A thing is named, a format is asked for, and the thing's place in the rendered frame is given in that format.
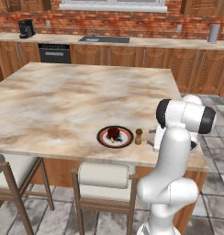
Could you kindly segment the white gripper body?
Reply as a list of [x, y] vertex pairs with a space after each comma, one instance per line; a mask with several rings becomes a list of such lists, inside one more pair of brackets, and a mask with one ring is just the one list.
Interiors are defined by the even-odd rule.
[[154, 151], [158, 151], [160, 149], [164, 132], [165, 132], [165, 129], [162, 128], [161, 126], [158, 126], [156, 128], [156, 132], [154, 136], [154, 146], [153, 146]]

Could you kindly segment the brown wooden shaker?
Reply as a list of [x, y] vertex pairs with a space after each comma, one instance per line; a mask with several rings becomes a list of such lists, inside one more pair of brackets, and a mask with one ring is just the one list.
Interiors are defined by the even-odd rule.
[[137, 145], [141, 145], [141, 135], [142, 135], [142, 129], [136, 129], [136, 138], [135, 138], [135, 143]]

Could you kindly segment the red rimmed black plate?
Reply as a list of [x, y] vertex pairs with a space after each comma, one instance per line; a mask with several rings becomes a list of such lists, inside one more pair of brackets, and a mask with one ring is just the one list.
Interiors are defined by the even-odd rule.
[[[107, 131], [110, 128], [118, 128], [119, 129], [119, 136], [114, 140], [111, 141], [107, 136]], [[129, 146], [133, 139], [133, 133], [121, 126], [108, 126], [100, 129], [96, 135], [97, 141], [105, 147], [112, 148], [112, 149], [121, 149]]]

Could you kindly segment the brown steak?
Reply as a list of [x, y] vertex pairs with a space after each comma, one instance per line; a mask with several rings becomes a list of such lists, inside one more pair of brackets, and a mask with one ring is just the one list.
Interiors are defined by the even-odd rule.
[[119, 129], [118, 128], [110, 128], [107, 131], [107, 136], [111, 141], [114, 141], [119, 136]]

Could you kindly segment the wooden dining island base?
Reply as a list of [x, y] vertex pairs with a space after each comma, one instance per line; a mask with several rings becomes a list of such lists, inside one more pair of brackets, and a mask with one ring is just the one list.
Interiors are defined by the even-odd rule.
[[[71, 176], [71, 169], [78, 169], [80, 163], [80, 161], [74, 160], [45, 158], [44, 164], [49, 184], [54, 186], [72, 187], [73, 181]], [[207, 166], [204, 168], [195, 169], [188, 168], [185, 172], [185, 177], [193, 179], [198, 186], [198, 190], [201, 190], [207, 177], [207, 170]], [[187, 229], [187, 225], [195, 205], [196, 203], [193, 203], [183, 207], [174, 216], [174, 226], [180, 231], [182, 235], [185, 234], [185, 230]]]

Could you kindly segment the wooden chair with white cushion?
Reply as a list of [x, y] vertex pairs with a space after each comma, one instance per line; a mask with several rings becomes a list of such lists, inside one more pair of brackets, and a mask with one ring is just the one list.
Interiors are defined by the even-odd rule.
[[[41, 171], [46, 190], [45, 193], [27, 190], [30, 181], [38, 169]], [[54, 209], [43, 159], [41, 157], [25, 157], [23, 155], [0, 153], [0, 200], [13, 201], [16, 204], [27, 235], [34, 235], [28, 213], [22, 201], [23, 195], [46, 196], [50, 209]]]
[[127, 235], [132, 223], [138, 176], [127, 165], [82, 162], [72, 169], [73, 191], [80, 235], [84, 235], [83, 209], [127, 215]]

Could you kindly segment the wooden base cupboard run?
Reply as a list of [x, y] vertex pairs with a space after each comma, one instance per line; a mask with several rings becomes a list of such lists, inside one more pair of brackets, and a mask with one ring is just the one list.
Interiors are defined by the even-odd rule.
[[71, 44], [73, 64], [170, 69], [181, 93], [224, 97], [224, 50]]
[[37, 42], [0, 41], [0, 82], [29, 62], [40, 62]]

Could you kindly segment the dark sink basin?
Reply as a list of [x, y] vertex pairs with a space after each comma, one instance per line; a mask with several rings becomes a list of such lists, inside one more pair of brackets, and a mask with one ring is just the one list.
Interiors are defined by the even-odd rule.
[[108, 43], [129, 43], [129, 38], [124, 37], [99, 37], [99, 36], [83, 36], [79, 41], [85, 42], [108, 42]]

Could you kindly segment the grey cylinder canister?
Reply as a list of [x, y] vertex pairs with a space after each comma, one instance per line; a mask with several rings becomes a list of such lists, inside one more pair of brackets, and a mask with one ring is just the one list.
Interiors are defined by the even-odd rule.
[[211, 29], [209, 31], [209, 36], [207, 42], [210, 44], [216, 44], [218, 38], [218, 32], [220, 29], [220, 24], [212, 24]]

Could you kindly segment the black dishwasher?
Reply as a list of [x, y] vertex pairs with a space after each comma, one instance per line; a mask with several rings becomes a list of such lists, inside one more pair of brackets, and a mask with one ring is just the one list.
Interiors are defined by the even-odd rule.
[[39, 55], [41, 62], [48, 63], [70, 63], [71, 54], [68, 44], [39, 44]]

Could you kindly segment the white framed window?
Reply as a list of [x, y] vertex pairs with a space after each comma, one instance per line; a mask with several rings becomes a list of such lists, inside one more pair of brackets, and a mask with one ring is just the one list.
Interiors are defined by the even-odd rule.
[[60, 10], [166, 13], [165, 0], [61, 0]]

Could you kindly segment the black coffee machine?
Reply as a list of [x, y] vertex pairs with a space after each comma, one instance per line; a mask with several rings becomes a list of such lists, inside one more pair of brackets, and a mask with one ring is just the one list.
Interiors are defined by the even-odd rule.
[[24, 19], [18, 22], [21, 39], [27, 39], [35, 35], [32, 19]]

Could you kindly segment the wooden wall cupboard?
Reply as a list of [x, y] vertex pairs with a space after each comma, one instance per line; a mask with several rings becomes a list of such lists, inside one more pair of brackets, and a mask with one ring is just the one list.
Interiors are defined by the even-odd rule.
[[180, 13], [184, 16], [224, 17], [224, 0], [182, 0]]
[[62, 0], [0, 0], [0, 12], [33, 12], [58, 9]]

